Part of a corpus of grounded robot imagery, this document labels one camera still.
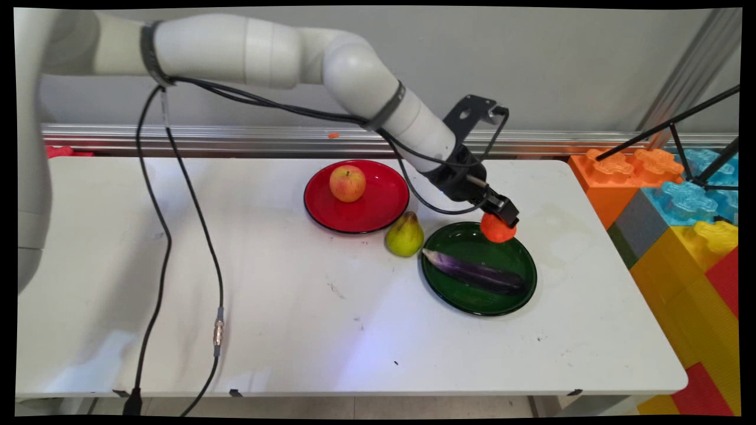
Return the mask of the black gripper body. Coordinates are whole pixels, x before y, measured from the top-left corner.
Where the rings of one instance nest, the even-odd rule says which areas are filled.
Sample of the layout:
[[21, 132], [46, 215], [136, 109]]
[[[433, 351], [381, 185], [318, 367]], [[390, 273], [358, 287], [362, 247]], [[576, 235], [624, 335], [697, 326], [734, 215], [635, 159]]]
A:
[[454, 166], [440, 165], [432, 171], [426, 172], [425, 177], [435, 188], [442, 191], [451, 201], [468, 201], [476, 205], [483, 200], [484, 187], [476, 185], [467, 179], [468, 176], [486, 181], [487, 171], [483, 164], [471, 166], [477, 159], [465, 145], [457, 145], [451, 156], [446, 159]]

